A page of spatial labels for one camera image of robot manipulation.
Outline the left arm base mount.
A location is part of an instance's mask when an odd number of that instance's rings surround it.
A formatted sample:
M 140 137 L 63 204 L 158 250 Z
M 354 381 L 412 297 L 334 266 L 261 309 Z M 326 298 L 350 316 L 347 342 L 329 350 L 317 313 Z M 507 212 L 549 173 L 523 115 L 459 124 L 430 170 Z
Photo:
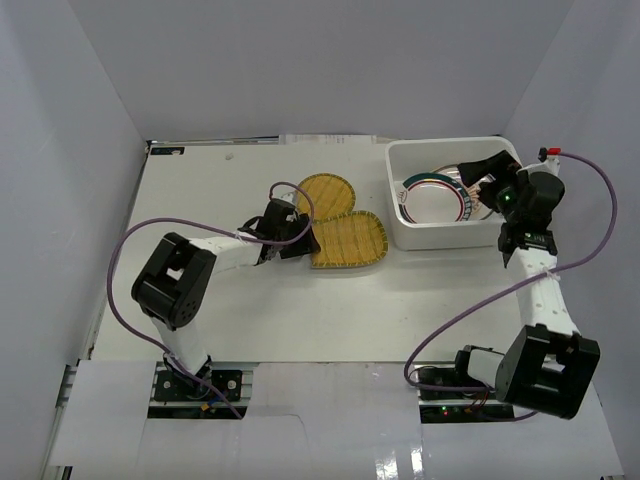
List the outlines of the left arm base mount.
M 153 380 L 147 417 L 165 420 L 239 420 L 248 409 L 251 373 L 239 369 L 212 370 L 207 381 L 234 406 L 229 406 L 209 388 L 183 379 L 179 373 L 158 366 Z

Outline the white plate orange sunburst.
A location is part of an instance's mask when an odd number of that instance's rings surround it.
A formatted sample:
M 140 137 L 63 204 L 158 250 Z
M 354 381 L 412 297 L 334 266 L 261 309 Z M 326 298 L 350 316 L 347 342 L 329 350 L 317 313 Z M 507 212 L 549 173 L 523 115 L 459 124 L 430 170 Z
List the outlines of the white plate orange sunburst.
M 466 186 L 461 179 L 461 174 L 456 165 L 445 165 L 434 170 L 434 173 L 444 175 L 460 184 L 467 195 L 471 199 L 471 210 L 464 213 L 462 220 L 465 221 L 484 221 L 489 219 L 494 212 L 486 207 L 479 199 L 480 183 L 476 182 L 471 186 Z

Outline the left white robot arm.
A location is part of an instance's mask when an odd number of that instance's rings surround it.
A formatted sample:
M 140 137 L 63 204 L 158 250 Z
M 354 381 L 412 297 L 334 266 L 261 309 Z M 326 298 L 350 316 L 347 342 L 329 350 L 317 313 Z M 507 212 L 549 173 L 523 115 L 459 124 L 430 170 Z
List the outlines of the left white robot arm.
M 211 278 L 219 273 L 259 266 L 279 256 L 302 257 L 320 251 L 311 217 L 292 203 L 274 199 L 264 213 L 230 236 L 188 239 L 166 234 L 133 283 L 131 296 L 152 319 L 170 368 L 179 372 L 177 387 L 199 399 L 211 387 L 210 355 L 195 324 Z

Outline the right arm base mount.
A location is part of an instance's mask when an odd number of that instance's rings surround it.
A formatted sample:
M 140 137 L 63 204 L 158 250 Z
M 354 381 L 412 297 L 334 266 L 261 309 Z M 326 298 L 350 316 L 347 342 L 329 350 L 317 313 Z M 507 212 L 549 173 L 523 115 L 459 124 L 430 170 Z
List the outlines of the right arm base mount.
M 462 385 L 453 366 L 417 366 L 412 369 L 410 378 L 439 387 Z M 420 390 L 418 398 L 423 425 L 491 423 L 515 419 L 513 407 L 499 402 L 493 393 Z

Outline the fan-shaped woven bamboo tray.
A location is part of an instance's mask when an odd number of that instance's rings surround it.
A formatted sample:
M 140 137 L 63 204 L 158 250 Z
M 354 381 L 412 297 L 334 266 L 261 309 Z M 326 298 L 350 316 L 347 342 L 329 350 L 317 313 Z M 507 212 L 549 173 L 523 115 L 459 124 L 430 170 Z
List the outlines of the fan-shaped woven bamboo tray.
M 389 249 L 387 233 L 372 212 L 353 211 L 315 222 L 313 233 L 320 251 L 311 255 L 314 269 L 342 269 L 373 265 Z

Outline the white plate green red rim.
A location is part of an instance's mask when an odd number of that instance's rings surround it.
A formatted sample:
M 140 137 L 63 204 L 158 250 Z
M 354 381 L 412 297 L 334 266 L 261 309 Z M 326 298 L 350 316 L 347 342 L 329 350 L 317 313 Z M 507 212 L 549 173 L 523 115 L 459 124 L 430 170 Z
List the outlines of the white plate green red rim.
M 401 217 L 411 224 L 463 222 L 473 212 L 466 188 L 440 173 L 419 173 L 404 180 L 397 202 Z

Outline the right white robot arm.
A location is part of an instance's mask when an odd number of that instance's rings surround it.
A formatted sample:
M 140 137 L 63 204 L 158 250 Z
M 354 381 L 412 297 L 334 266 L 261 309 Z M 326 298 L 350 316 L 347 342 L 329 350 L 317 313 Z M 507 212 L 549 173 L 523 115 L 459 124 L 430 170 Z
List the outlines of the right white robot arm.
M 497 400 L 520 408 L 571 419 L 579 411 L 600 359 L 596 341 L 583 337 L 566 308 L 550 229 L 552 212 L 565 194 L 557 164 L 523 167 L 506 150 L 457 166 L 466 186 L 503 218 L 498 249 L 504 267 L 518 283 L 523 327 L 505 353 L 467 345 L 455 358 L 453 390 L 477 397 L 486 387 Z

